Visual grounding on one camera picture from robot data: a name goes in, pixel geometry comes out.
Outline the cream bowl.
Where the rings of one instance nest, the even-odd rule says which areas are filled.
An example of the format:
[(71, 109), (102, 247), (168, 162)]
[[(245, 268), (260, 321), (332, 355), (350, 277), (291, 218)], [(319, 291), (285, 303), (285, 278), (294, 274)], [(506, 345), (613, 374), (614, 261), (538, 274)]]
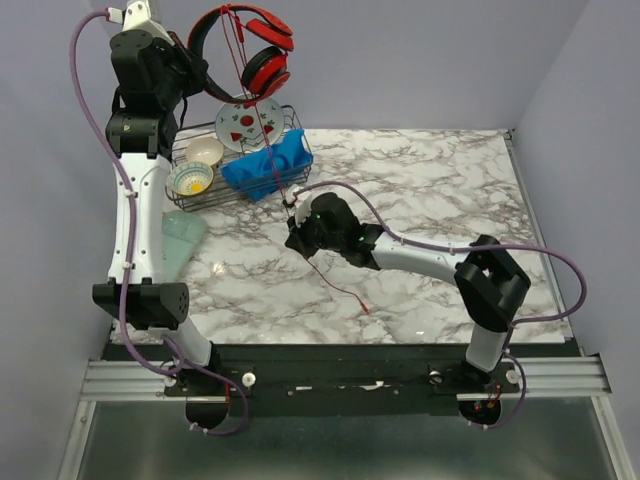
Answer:
[(224, 145), (212, 136), (196, 138), (185, 149), (188, 162), (201, 162), (215, 168), (223, 161), (224, 154)]

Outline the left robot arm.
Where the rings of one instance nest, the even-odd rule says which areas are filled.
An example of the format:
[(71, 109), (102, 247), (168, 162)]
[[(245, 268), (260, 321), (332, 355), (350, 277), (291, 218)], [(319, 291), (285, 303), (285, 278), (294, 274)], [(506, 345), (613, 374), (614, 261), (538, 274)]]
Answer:
[(175, 365), (167, 375), (189, 368), (188, 384), (209, 395), (221, 385), (219, 356), (188, 317), (188, 287), (167, 280), (162, 250), (161, 202), (177, 132), (174, 109), (200, 90), (199, 78), (174, 36), (123, 31), (111, 39), (110, 49), (118, 86), (101, 135), (116, 175), (116, 235), (107, 280), (93, 286), (92, 297), (117, 319), (133, 358), (146, 361), (131, 343), (130, 328), (169, 347)]

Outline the light green dish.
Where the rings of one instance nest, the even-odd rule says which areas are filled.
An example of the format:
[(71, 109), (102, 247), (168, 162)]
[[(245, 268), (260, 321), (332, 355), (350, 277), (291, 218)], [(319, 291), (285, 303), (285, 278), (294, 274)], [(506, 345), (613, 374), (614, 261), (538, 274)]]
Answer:
[(162, 254), (165, 280), (175, 282), (199, 248), (207, 231), (199, 215), (174, 210), (162, 218)]

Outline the blue cloth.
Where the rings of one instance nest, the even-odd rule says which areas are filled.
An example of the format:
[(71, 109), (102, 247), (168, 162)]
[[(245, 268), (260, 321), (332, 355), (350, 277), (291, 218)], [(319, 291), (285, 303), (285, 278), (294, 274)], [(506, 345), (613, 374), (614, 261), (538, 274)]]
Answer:
[(312, 163), (304, 137), (304, 129), (290, 130), (279, 143), (231, 161), (221, 174), (233, 190), (258, 202), (284, 188)]

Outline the aluminium frame rail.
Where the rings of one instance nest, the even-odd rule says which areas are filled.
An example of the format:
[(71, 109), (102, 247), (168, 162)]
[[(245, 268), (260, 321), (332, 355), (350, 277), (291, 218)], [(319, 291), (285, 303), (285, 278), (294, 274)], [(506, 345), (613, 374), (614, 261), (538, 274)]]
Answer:
[[(215, 415), (235, 417), (228, 411), (219, 412), (215, 407), (202, 402), (190, 404), (184, 398), (165, 395), (166, 385), (175, 382), (182, 370), (191, 368), (184, 368), (177, 375), (169, 376), (166, 372), (174, 367), (173, 364), (156, 362), (150, 367), (144, 367), (124, 360), (123, 352), (120, 345), (109, 346), (106, 357), (91, 362), (86, 369), (76, 411), (77, 424), (68, 442), (61, 468), (61, 474), (65, 478), (74, 478), (78, 474), (78, 449), (87, 441), (94, 410), (101, 402), (178, 401), (184, 404), (189, 421), (195, 424), (203, 424)], [(522, 344), (508, 351), (498, 366), (504, 362), (512, 364), (516, 370), (518, 393), (490, 402), (485, 412), (459, 412), (455, 416), (480, 428), (496, 428), (509, 420), (508, 414), (497, 410), (501, 402), (513, 401), (517, 408), (522, 408), (527, 402), (537, 399), (588, 398), (594, 405), (615, 472), (619, 476), (633, 475), (626, 451), (620, 443), (619, 429), (607, 402), (612, 389), (598, 356), (583, 356), (575, 345)], [(203, 368), (192, 370), (219, 379), (228, 387), (234, 384), (217, 371), (211, 372)]]

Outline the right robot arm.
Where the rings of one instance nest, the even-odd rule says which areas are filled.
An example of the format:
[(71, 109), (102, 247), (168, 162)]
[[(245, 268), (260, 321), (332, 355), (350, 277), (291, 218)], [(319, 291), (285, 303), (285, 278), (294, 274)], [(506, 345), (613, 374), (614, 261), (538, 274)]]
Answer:
[(474, 323), (461, 382), (474, 392), (494, 383), (512, 321), (531, 286), (495, 238), (481, 235), (470, 246), (446, 247), (395, 237), (380, 222), (360, 222), (331, 192), (302, 199), (292, 189), (283, 204), (294, 210), (285, 246), (305, 259), (331, 251), (357, 268), (404, 271), (456, 286)]

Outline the patterned yellow centre bowl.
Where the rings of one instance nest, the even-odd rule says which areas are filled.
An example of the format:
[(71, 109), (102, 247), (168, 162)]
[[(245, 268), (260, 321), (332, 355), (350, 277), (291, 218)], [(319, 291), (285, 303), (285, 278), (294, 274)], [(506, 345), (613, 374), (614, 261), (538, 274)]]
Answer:
[(174, 167), (167, 178), (166, 186), (179, 196), (196, 196), (211, 187), (215, 171), (211, 165), (199, 161), (189, 161)]

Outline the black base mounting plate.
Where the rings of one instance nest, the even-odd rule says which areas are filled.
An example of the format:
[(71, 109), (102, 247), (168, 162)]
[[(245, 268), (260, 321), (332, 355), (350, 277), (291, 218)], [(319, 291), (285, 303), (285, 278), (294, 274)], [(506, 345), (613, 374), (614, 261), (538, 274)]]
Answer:
[(519, 391), (504, 362), (490, 373), (466, 364), (463, 345), (220, 345), (219, 379), (192, 369), (168, 383), (168, 397), (202, 402), (235, 417), (482, 413)]

